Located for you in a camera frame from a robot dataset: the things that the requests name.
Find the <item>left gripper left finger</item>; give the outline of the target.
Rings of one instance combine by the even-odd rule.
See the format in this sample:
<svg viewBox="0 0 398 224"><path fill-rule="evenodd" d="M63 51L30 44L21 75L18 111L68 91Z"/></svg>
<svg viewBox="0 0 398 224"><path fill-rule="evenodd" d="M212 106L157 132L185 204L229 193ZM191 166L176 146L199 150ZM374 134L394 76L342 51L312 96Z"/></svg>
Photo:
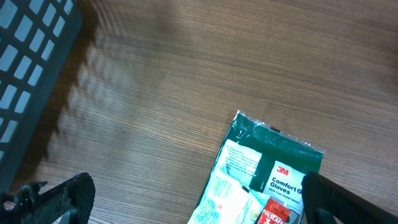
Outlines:
<svg viewBox="0 0 398 224"><path fill-rule="evenodd" d="M87 224L95 201L95 185L82 172L40 193L46 182L31 182L15 194L1 194L1 223L78 223Z"/></svg>

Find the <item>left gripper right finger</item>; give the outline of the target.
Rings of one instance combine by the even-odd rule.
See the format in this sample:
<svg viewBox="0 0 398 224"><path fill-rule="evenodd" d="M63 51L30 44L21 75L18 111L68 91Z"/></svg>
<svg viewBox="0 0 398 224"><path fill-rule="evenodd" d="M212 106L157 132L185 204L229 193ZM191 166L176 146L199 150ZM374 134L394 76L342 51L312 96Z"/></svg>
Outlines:
<svg viewBox="0 0 398 224"><path fill-rule="evenodd" d="M309 172L302 181L302 200L308 224L391 224L397 217L324 176Z"/></svg>

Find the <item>red Nescafe sachet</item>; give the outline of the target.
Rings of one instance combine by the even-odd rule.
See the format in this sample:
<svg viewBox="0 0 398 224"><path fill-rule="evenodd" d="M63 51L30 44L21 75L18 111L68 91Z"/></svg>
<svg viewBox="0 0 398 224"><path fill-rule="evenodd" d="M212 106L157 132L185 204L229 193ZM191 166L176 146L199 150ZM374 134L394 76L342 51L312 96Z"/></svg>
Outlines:
<svg viewBox="0 0 398 224"><path fill-rule="evenodd" d="M256 224L284 224L290 215L290 210L270 198L262 209Z"/></svg>

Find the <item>teal wipes packet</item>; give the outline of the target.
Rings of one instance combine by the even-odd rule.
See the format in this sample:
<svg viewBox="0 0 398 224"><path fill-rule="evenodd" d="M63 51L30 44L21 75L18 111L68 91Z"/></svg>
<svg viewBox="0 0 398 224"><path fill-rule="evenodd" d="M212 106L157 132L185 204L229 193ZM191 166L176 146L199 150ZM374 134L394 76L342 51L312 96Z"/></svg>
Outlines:
<svg viewBox="0 0 398 224"><path fill-rule="evenodd" d="M246 188L221 170L214 170L188 224L254 224L270 196Z"/></svg>

